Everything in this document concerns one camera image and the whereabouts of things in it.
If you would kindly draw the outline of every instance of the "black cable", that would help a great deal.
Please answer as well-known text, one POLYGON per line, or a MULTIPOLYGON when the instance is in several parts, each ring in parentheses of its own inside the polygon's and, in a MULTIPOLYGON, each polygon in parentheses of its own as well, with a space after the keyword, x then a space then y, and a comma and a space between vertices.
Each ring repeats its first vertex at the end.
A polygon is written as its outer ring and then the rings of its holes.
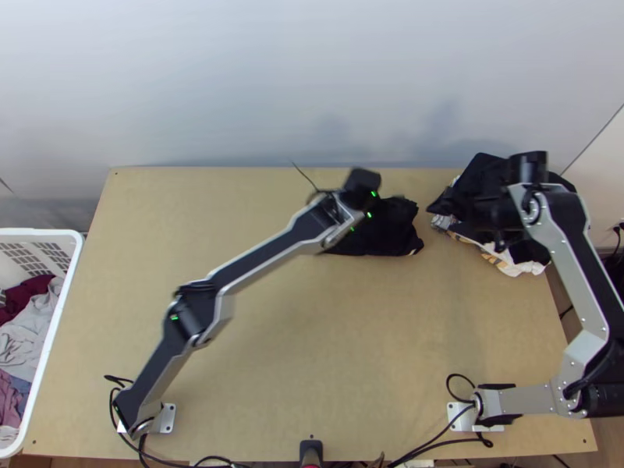
POLYGON ((143 458, 143 451, 144 451, 144 447, 145 447, 145 439, 147 439, 147 434, 143 434, 141 436, 141 438, 139 439, 139 461, 141 462, 141 466, 143 468, 150 468, 150 466, 147 464, 147 462, 145 461, 145 458, 143 458))
POLYGON ((494 446, 494 444, 492 443, 492 441, 488 441, 486 438, 483 437, 483 435, 481 435, 480 432, 477 432, 477 438, 471 438, 471 439, 452 439, 450 441, 444 441, 444 442, 439 442, 437 444, 433 444, 431 445, 431 443, 437 441, 440 437, 442 437, 446 431, 448 431, 451 426, 467 411, 471 410, 472 408, 474 408, 474 402, 472 402, 472 404, 470 406, 467 406, 466 408, 462 409, 459 413, 457 413, 457 415, 455 417, 453 417, 453 419, 450 420, 450 422, 446 425, 446 427, 444 429, 442 429, 440 432, 438 432, 438 434, 436 434, 432 439, 430 439, 429 441, 426 441, 424 444, 416 447, 414 450, 407 452, 404 456, 399 457, 398 459, 396 459, 395 461, 391 462, 388 464, 388 468, 395 468, 395 466, 398 466, 402 463, 405 463, 407 461, 410 461, 413 458, 416 458, 418 455, 428 452, 429 450, 435 449, 437 447, 442 447, 443 445, 451 445, 451 444, 462 444, 465 442, 481 442, 483 445, 485 445, 488 448, 491 448, 494 446))
POLYGON ((480 432, 477 432, 477 437, 476 438, 471 438, 471 439, 452 439, 450 441, 444 441, 444 442, 438 442, 437 444, 433 444, 433 445, 429 445, 428 447, 423 448, 422 450, 415 452, 413 454, 412 457, 410 457, 409 459, 414 459, 418 456, 421 456, 422 454, 424 454, 425 452, 429 452, 430 450, 436 449, 438 447, 444 447, 445 445, 451 445, 451 444, 464 444, 467 442, 481 442, 483 445, 485 445, 486 447, 488 447, 489 449, 491 449, 491 447, 494 445, 492 443, 492 441, 488 441, 486 438, 483 437, 483 435, 480 432))
POLYGON ((561 320, 568 312, 570 312, 574 308, 574 304, 570 305, 567 309, 559 314, 559 319, 561 320))
MULTIPOLYGON (((115 382, 117 384, 119 384, 119 387, 114 387, 111 389, 111 392, 108 395, 108 414, 111 417, 111 423, 112 426, 115 428, 115 430, 117 429, 117 423, 115 422, 115 414, 113 413, 113 399, 115 397, 115 392, 121 392, 122 388, 125 388, 126 386, 123 384, 123 382, 127 382, 127 383, 134 383, 133 381, 131 381, 130 379, 127 378, 119 378, 119 377, 115 377, 114 375, 105 375, 104 378, 108 381, 112 381, 115 382)), ((143 434, 140 439, 139 439, 139 446, 135 447, 135 445, 129 441, 127 438, 125 438, 123 436, 123 434, 119 434, 119 438, 121 438, 123 440, 123 442, 128 445, 128 447, 130 449, 132 449, 138 456, 139 456, 139 461, 141 463, 141 466, 143 468, 150 468, 150 466, 147 464, 147 461, 145 459, 150 459, 152 461, 158 462, 162 465, 166 465, 166 466, 171 466, 172 468, 188 468, 189 465, 182 465, 180 463, 174 463, 174 462, 169 462, 167 460, 163 460, 163 459, 159 459, 156 456, 150 455, 149 453, 146 453, 144 450, 144 446, 145 446, 145 441, 147 440, 147 434, 143 434)), ((195 465, 193 466, 199 466, 200 463, 205 462, 207 460, 210 459, 215 459, 215 460, 219 460, 222 461, 224 463, 227 463, 227 466, 216 466, 214 468, 234 468, 234 467, 239 467, 239 468, 249 468, 247 465, 243 465, 242 463, 233 463, 232 460, 227 459, 225 457, 222 456, 216 456, 216 455, 211 455, 211 456, 205 456, 203 459, 201 459, 200 461, 198 461, 197 463, 195 463, 195 465)))
POLYGON ((615 257, 615 255, 618 253, 619 244, 622 242, 622 235, 620 234, 620 231, 621 229, 619 226, 613 226, 613 232, 618 235, 618 245, 615 246, 615 250, 613 250, 613 253, 609 256, 610 259, 615 257))
POLYGON ((315 184, 314 182, 312 182, 312 179, 311 179, 310 177, 308 177, 308 176, 305 174, 305 172, 303 172, 301 169, 299 169, 299 166, 298 166, 298 165, 296 165, 294 161, 292 161, 292 160, 291 160, 290 164, 292 164, 292 165, 295 167, 295 169, 296 169, 297 171, 299 171, 299 174, 301 174, 303 177, 305 177, 305 178, 307 179, 307 181, 308 181, 309 183, 311 183, 311 184, 312 184, 312 187, 314 187, 314 189, 317 191, 317 193, 321 192, 321 190, 319 190, 319 188, 317 187, 317 184, 315 184))
POLYGON ((469 403, 469 404, 472 403, 472 400, 460 398, 455 393, 452 392, 452 390, 451 390, 451 379, 453 379, 455 377, 462 378, 463 380, 468 382, 472 388, 475 388, 475 385, 474 385, 473 381, 471 381, 465 375, 462 375, 462 374, 449 374, 448 377, 446 378, 446 391, 450 394, 450 396, 452 396, 458 402, 469 403))
POLYGON ((568 465, 568 463, 564 462, 561 458, 559 458, 557 455, 553 455, 557 461, 559 461, 563 466, 565 466, 565 468, 570 468, 570 465, 568 465))

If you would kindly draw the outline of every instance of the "black garment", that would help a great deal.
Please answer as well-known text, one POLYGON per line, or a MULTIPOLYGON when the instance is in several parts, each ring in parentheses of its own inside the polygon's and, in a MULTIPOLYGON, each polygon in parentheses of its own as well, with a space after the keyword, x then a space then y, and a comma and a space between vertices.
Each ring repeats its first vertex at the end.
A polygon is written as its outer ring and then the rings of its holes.
MULTIPOLYGON (((491 154, 479 153, 470 161, 453 187, 447 187, 436 201, 427 207, 429 213, 455 216, 459 222, 448 227, 449 231, 472 239, 480 244, 494 241, 492 232, 475 231, 468 220, 471 204, 475 197, 497 197, 501 188, 507 185, 508 160, 491 154)), ((576 192, 576 187, 554 172, 548 173, 549 183, 560 183, 567 190, 576 192)), ((509 245, 509 254, 514 263, 538 261, 543 265, 550 261, 550 254, 541 244, 525 238, 521 232, 506 232, 503 239, 509 245)))
POLYGON ((338 255, 400 257, 417 254, 424 246, 412 222, 418 205, 402 197, 378 199, 369 210, 371 218, 326 252, 338 255))

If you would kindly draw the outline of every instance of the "black wire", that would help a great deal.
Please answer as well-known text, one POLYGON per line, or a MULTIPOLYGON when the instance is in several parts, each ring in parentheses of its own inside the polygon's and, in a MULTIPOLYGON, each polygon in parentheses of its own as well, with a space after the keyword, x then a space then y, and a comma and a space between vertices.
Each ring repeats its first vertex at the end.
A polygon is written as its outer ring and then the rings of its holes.
POLYGON ((562 319, 564 315, 566 315, 568 312, 570 312, 572 309, 574 308, 574 304, 572 304, 570 307, 568 307, 567 309, 565 309, 563 312, 561 312, 559 314, 559 319, 562 319))
POLYGON ((617 253, 618 253, 618 250, 619 250, 619 244, 622 242, 622 235, 619 233, 619 232, 620 232, 620 230, 621 230, 621 229, 619 228, 619 226, 615 226, 615 227, 613 228, 613 231, 615 232, 615 234, 617 234, 617 235, 618 235, 618 245, 617 245, 617 246, 615 246, 615 250, 613 250, 613 253, 611 254, 611 256, 610 256, 609 258, 613 258, 613 257, 615 257, 615 255, 617 255, 617 253))
POLYGON ((203 459, 195 463, 193 466, 201 466, 203 462, 207 462, 208 460, 218 460, 220 462, 228 463, 227 465, 223 465, 223 466, 211 466, 211 468, 230 468, 231 466, 230 463, 232 463, 228 459, 223 458, 222 456, 209 455, 209 456, 205 456, 203 459))
POLYGON ((459 413, 457 413, 457 415, 455 417, 453 417, 453 419, 450 420, 450 422, 446 425, 446 427, 444 429, 442 429, 440 432, 438 432, 437 435, 435 435, 432 439, 430 439, 429 441, 426 441, 424 444, 416 447, 414 450, 407 452, 404 456, 399 457, 398 459, 396 459, 395 461, 391 462, 388 464, 388 468, 394 468, 395 466, 398 466, 402 463, 405 463, 413 458, 416 458, 418 455, 420 455, 421 453, 425 453, 429 450, 435 449, 436 447, 441 447, 443 445, 450 445, 450 444, 460 444, 460 443, 464 443, 464 442, 481 442, 483 445, 485 445, 488 448, 491 448, 494 444, 492 443, 492 441, 488 441, 486 438, 483 437, 483 435, 481 435, 480 432, 477 432, 477 438, 471 438, 471 439, 453 439, 451 441, 445 441, 445 442, 439 442, 437 444, 434 445, 430 445, 431 443, 437 441, 440 437, 442 437, 442 435, 444 435, 446 433, 446 431, 448 431, 451 426, 467 411, 471 410, 472 408, 474 408, 474 402, 472 402, 472 404, 470 406, 467 406, 466 408, 462 409, 459 413))
POLYGON ((147 462, 145 461, 145 458, 143 458, 143 451, 144 451, 144 447, 145 447, 145 439, 147 439, 147 434, 143 434, 141 436, 141 438, 139 439, 139 461, 141 462, 141 466, 143 468, 150 468, 150 466, 147 464, 147 462))
POLYGON ((123 378, 123 377, 115 377, 114 375, 110 375, 110 374, 106 374, 104 376, 104 378, 110 382, 114 382, 117 385, 119 385, 121 388, 125 388, 126 386, 123 384, 123 382, 127 382, 129 384, 133 384, 134 381, 131 381, 128 378, 123 378))
POLYGON ((310 177, 308 177, 308 176, 305 174, 305 172, 303 172, 301 169, 299 169, 299 166, 298 166, 298 165, 296 165, 294 161, 291 161, 291 162, 290 162, 290 164, 292 164, 292 165, 295 167, 295 169, 296 169, 297 171, 299 171, 299 174, 301 174, 303 177, 305 177, 305 178, 307 179, 307 181, 308 181, 309 183, 311 183, 311 184, 312 184, 312 187, 314 187, 314 189, 317 191, 317 193, 321 192, 321 191, 319 190, 319 188, 317 187, 317 184, 315 184, 314 182, 312 182, 312 179, 311 179, 310 177))
POLYGON ((570 468, 570 465, 568 465, 568 463, 564 462, 561 458, 559 458, 557 455, 553 455, 563 466, 565 466, 565 468, 570 468))
POLYGON ((452 439, 450 441, 438 442, 437 444, 429 445, 428 447, 425 447, 422 450, 414 453, 413 456, 411 458, 409 458, 409 459, 414 459, 414 458, 416 458, 418 456, 421 456, 425 452, 429 452, 430 450, 436 449, 438 447, 444 447, 445 445, 451 445, 451 444, 464 444, 464 443, 467 443, 467 442, 481 442, 483 445, 485 445, 489 449, 491 449, 492 445, 494 445, 492 443, 492 441, 488 441, 486 438, 483 437, 483 435, 480 432, 477 432, 477 437, 476 438, 471 438, 471 439, 452 439))
POLYGON ((455 393, 452 392, 451 390, 451 379, 455 378, 455 377, 459 377, 462 378, 463 380, 465 380, 466 382, 468 382, 470 384, 470 386, 472 386, 472 388, 475 388, 475 385, 473 383, 473 381, 471 381, 468 377, 466 377, 465 375, 462 374, 450 374, 447 378, 446 378, 446 390, 447 392, 450 394, 450 396, 452 396, 454 399, 456 399, 458 402, 462 402, 462 403, 472 403, 472 400, 468 400, 468 399, 463 399, 458 397, 455 393))

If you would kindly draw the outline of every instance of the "wooden table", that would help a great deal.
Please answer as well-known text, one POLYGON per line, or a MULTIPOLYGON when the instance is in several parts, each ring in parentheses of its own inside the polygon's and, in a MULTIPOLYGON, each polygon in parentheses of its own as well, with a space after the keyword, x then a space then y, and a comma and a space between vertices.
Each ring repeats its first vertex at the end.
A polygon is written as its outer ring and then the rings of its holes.
MULTIPOLYGON (((546 278, 508 278, 429 227, 427 204, 458 172, 381 170, 383 197, 420 204, 425 248, 415 257, 299 257, 240 293, 236 319, 166 393, 178 404, 174 432, 151 435, 148 449, 170 459, 294 460, 299 441, 314 436, 328 460, 381 450, 393 459, 446 425, 447 374, 548 380, 566 341, 546 278)), ((337 187, 347 171, 307 173, 337 187)), ((102 375, 136 377, 175 287, 283 229, 310 191, 291 168, 111 171, 25 452, 133 458, 112 429, 102 375)), ((451 445, 427 456, 596 449, 590 421, 557 416, 522 417, 488 437, 494 448, 451 445)))

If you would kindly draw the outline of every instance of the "laundry basket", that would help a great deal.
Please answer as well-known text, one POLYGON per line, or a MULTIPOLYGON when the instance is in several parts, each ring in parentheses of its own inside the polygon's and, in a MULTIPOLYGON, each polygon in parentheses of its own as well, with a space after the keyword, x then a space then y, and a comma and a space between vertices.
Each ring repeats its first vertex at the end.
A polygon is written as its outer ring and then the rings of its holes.
POLYGON ((19 432, 13 441, 0 440, 0 459, 14 455, 22 448, 82 247, 83 237, 76 231, 64 229, 0 229, 0 303, 2 305, 5 299, 3 290, 19 285, 28 278, 38 275, 56 275, 64 278, 61 293, 45 337, 39 364, 30 387, 19 432))

